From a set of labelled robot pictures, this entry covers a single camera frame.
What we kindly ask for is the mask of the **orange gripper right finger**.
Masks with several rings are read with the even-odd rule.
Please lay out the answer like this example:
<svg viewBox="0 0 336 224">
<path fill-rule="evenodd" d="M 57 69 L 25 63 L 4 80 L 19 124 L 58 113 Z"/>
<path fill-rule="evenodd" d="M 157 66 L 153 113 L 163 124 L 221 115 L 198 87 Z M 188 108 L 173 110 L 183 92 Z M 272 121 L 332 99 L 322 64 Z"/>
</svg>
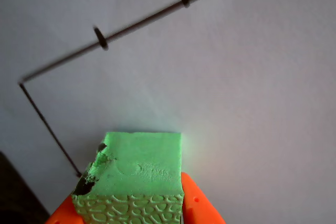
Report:
<svg viewBox="0 0 336 224">
<path fill-rule="evenodd" d="M 181 173 L 183 200 L 183 223 L 186 224 L 225 224 L 217 209 L 207 199 L 190 175 Z"/>
</svg>

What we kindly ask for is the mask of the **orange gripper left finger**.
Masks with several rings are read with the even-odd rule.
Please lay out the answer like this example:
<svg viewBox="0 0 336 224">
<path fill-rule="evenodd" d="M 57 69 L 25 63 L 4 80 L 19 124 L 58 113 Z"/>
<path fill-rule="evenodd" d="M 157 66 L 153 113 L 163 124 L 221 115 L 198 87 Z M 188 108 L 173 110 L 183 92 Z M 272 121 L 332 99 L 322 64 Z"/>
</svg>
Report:
<svg viewBox="0 0 336 224">
<path fill-rule="evenodd" d="M 48 224 L 82 224 L 82 217 L 77 214 L 70 195 L 49 217 Z"/>
</svg>

